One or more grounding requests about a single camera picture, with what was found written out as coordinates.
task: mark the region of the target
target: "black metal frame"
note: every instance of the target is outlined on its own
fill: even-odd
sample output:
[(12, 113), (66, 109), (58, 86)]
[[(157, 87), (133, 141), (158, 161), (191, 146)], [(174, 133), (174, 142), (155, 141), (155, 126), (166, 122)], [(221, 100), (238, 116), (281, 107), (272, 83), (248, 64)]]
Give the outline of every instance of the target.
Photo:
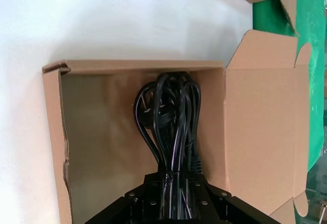
[(188, 220), (160, 219), (162, 177), (159, 173), (145, 176), (144, 183), (127, 192), (86, 224), (135, 224), (135, 223), (187, 223), (187, 224), (278, 224), (235, 196), (210, 185), (202, 174), (188, 178), (190, 191), (195, 198), (196, 218)]

